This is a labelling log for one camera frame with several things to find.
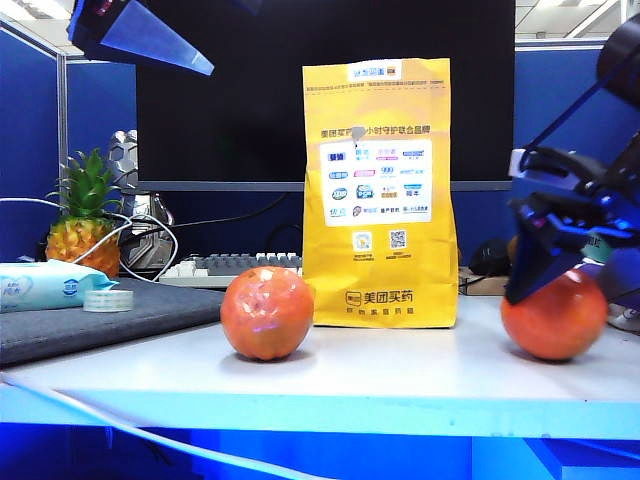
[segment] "pineapple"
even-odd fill
[[[88,157],[83,152],[78,152],[78,156],[81,163],[69,157],[71,165],[63,167],[68,176],[59,180],[65,212],[49,230],[48,259],[73,262],[114,229],[113,221],[105,216],[104,210],[109,203],[120,203],[105,200],[107,193],[117,189],[111,185],[111,172],[105,168],[98,148]],[[114,235],[79,263],[115,277],[119,262],[120,248]]]

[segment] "table surface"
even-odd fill
[[[314,327],[279,362],[195,328],[8,369],[143,426],[552,438],[640,438],[640,337],[607,328],[545,363],[507,337],[498,297],[459,297],[452,329]],[[0,420],[96,425],[0,385]]]

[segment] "wet wipes pack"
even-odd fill
[[[114,285],[98,270],[59,260],[0,263],[0,313],[79,307],[85,292]]]

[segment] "computer monitor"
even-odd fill
[[[264,0],[256,15],[232,0],[149,8],[215,70],[137,68],[141,188],[300,191],[302,66],[412,57],[451,59],[452,180],[507,180],[513,0]]]

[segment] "cardboard box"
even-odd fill
[[[458,292],[462,295],[503,296],[509,277],[485,277],[476,275],[468,267],[458,270]]]

